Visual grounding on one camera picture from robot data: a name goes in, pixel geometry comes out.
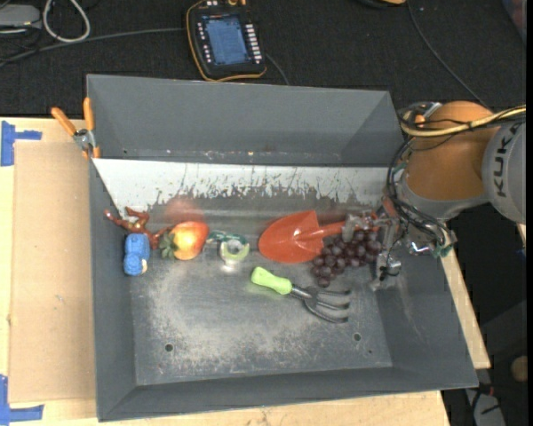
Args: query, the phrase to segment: gray metal tray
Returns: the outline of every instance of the gray metal tray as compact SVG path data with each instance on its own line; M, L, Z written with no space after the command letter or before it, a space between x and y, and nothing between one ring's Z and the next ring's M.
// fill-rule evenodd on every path
M323 225L379 205L402 141L386 92L92 75L88 94L103 152L90 165L101 420L477 384L431 257L398 251L389 289L370 288L371 265L336 278L332 289L352 289L345 324L250 281L263 266L314 284L310 264L257 251L274 219L314 209ZM148 211L151 230L197 214L244 234L251 253L228 270L213 244L191 261L153 252L147 273L127 277L124 230L103 217L125 206Z

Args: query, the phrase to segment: plastic toy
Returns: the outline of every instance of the plastic toy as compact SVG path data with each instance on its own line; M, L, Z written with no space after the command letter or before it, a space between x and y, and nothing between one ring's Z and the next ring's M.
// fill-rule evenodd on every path
M150 258L150 242L144 233L131 233L124 241L124 272L139 276L146 272Z
M105 210L105 216L110 219L113 223L116 225L120 225L124 229L126 229L130 233L144 233L148 237L148 241L150 243L151 249L158 249L158 245L160 242L160 237L170 231L172 226L164 227L163 229L160 229L156 233L151 233L147 228L146 224L148 220L150 219L150 215L146 212L141 211L135 211L131 209L130 207L125 207L126 213L131 217L136 217L137 220L127 220L127 219L119 219L117 217L114 217L113 214Z

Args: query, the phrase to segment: blue tape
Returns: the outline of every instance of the blue tape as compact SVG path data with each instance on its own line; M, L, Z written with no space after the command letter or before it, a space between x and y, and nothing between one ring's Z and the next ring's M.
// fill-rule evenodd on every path
M41 420L44 405L28 408L10 408L8 404L8 377L0 374L0 426L10 422L31 422Z
M16 132L16 127L6 121L2 121L2 143L0 150L0 165L12 166L14 164L14 142L18 139L40 140L40 131L25 130Z

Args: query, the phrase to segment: green handle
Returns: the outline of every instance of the green handle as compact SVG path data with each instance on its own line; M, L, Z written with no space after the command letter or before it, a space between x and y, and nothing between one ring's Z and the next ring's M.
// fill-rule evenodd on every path
M288 295L292 290L292 283L290 280L275 276L259 266L252 271L251 281L259 286L271 288L281 295Z

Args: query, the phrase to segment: purple grapes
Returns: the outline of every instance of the purple grapes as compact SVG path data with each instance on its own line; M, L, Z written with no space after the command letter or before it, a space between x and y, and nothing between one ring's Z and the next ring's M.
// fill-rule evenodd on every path
M378 234L373 231L356 231L349 242L339 235L325 242L320 255L312 260L311 273L317 279L318 286L326 288L347 267L357 269L375 262L382 248Z

